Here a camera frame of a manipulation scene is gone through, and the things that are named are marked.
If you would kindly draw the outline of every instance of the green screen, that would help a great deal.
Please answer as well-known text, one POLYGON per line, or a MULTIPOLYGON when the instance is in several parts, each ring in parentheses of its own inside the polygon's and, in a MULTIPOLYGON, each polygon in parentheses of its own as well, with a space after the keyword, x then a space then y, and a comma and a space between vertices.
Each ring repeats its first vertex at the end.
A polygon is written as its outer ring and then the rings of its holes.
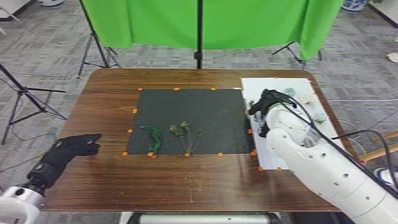
MULTIPOLYGON (((197 0, 83 0, 104 46, 195 48, 197 0)), ((204 0, 204 49, 296 41, 308 59, 330 32, 342 0, 204 0)))

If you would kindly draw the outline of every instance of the metal pole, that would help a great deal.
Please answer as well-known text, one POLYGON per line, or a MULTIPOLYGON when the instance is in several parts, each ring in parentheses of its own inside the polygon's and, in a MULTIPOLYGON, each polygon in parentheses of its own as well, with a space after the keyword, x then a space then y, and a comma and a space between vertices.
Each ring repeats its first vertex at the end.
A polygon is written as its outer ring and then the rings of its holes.
POLYGON ((202 69, 202 0, 197 0, 197 52, 193 55, 197 60, 197 69, 202 69))
POLYGON ((102 48, 101 48, 101 43, 99 43, 99 39, 97 39, 97 35, 95 35, 95 30, 93 30, 93 26, 90 23, 90 17, 88 17, 88 13, 86 13, 85 6, 83 6, 83 0, 79 0, 79 5, 81 5, 81 9, 83 9, 83 16, 85 16, 88 27, 90 27, 90 35, 93 37, 95 47, 97 47, 97 51, 99 51, 99 55, 101 55, 101 59, 102 59, 102 65, 104 65, 104 68, 109 68, 108 62, 104 59, 102 48))
POLYGON ((3 131, 1 145, 5 145, 5 140, 6 140, 6 136, 8 136, 8 129, 10 129, 10 125, 12 125, 12 121, 14 121, 14 117, 15 117, 15 112, 17 112, 15 109, 17 109, 17 105, 19 105, 19 100, 21 100, 21 93, 17 93, 17 97, 15 97, 14 108, 12 108, 12 112, 10 112, 10 116, 8 116, 8 123, 6 123, 5 131, 3 131))

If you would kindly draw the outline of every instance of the gray carpet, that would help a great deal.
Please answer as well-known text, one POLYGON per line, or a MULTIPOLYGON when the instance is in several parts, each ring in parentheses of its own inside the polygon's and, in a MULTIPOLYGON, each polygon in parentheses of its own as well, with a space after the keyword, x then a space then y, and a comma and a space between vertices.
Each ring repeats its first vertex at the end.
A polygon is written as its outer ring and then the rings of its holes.
MULTIPOLYGON (((0 62, 14 71, 19 81, 31 87, 67 90, 54 94, 51 103, 67 116, 85 85, 85 79, 95 68, 85 69, 76 81, 76 66, 88 37, 86 22, 76 0, 65 1, 61 7, 47 9, 33 4, 19 15, 21 22, 1 22, 8 35, 0 35, 0 62)), ((392 42, 396 29, 378 15, 364 10, 360 13, 340 12, 326 39, 323 61, 307 62, 307 71, 314 74, 326 99, 390 99, 398 97, 398 64, 385 60, 385 54, 398 51, 392 42)), ((204 68, 236 69, 300 69, 287 51, 271 56, 276 47, 204 51, 204 68)), ((193 68, 191 49, 134 45, 131 49, 117 49, 117 60, 125 68, 193 68)), ((10 113, 14 92, 0 83, 0 134, 10 113)), ((332 108, 340 120, 351 122, 360 129, 398 110, 394 102, 333 102, 332 108)), ((26 104, 19 115, 33 110, 26 104)), ((376 125, 381 133, 394 131, 398 115, 376 125)), ((14 128, 21 138, 42 133, 58 133, 63 122, 40 115, 14 128)), ((53 136, 19 141, 10 135, 6 145, 0 146, 0 170, 31 158, 45 150, 53 136)), ((365 151, 374 150, 367 136, 358 139, 365 151)), ((3 187, 24 181, 24 172, 33 162, 0 173, 3 187)), ((381 166, 378 160, 371 166, 381 166)), ((115 223, 115 213, 42 213, 37 223, 115 223)))

